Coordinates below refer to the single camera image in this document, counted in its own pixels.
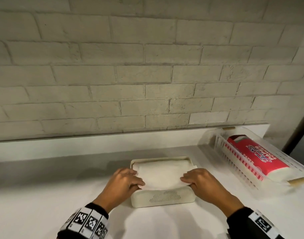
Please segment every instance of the plastic bin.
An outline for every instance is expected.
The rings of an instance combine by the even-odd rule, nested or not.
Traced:
[[[189,157],[166,157],[166,158],[148,158],[135,159],[131,161],[130,168],[134,163],[154,162],[162,160],[188,160]],[[190,203],[195,201],[195,194],[190,186],[180,187],[172,190],[137,190],[131,195],[131,203],[134,208],[149,207],[157,205],[172,205],[181,203]]]
[[[232,135],[245,134],[250,139],[274,154],[293,170],[290,180],[276,182],[264,175],[246,157],[235,149],[227,138]],[[261,137],[257,136],[247,128],[228,127],[216,131],[214,150],[227,162],[231,171],[246,185],[254,197],[261,199],[265,197],[278,196],[297,189],[304,184],[304,166],[274,147]]]

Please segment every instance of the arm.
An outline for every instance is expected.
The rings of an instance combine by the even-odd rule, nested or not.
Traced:
[[[226,215],[231,239],[283,239],[280,235],[267,236],[263,229],[254,222],[256,219],[251,219],[257,218],[257,214],[252,209],[245,207],[206,169],[193,169],[184,174],[181,180],[191,184],[190,187],[196,196],[214,204]]]
[[[58,239],[103,239],[110,211],[145,185],[133,169],[118,169],[98,197],[77,210],[58,232]]]

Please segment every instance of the person's left hand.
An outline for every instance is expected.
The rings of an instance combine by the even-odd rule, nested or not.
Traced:
[[[93,203],[109,213],[138,190],[138,185],[145,185],[141,178],[135,176],[136,174],[133,169],[118,169]]]

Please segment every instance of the hand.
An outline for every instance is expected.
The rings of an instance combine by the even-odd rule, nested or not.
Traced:
[[[139,189],[138,185],[145,183],[136,177],[133,169],[118,169],[108,181],[101,194],[93,201],[109,213]]]
[[[191,184],[195,195],[217,206],[229,217],[244,207],[242,202],[228,192],[224,186],[206,169],[193,169],[183,174],[181,181]]]

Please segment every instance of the beige storage box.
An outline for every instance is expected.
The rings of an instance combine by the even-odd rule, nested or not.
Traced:
[[[131,161],[130,168],[135,163],[146,163],[163,160],[188,160],[189,157],[169,157],[169,158],[147,158],[135,159]],[[172,205],[181,203],[191,203],[195,201],[195,194],[189,186],[180,187],[171,190],[137,190],[131,195],[131,203],[134,208],[149,207],[157,205]]]

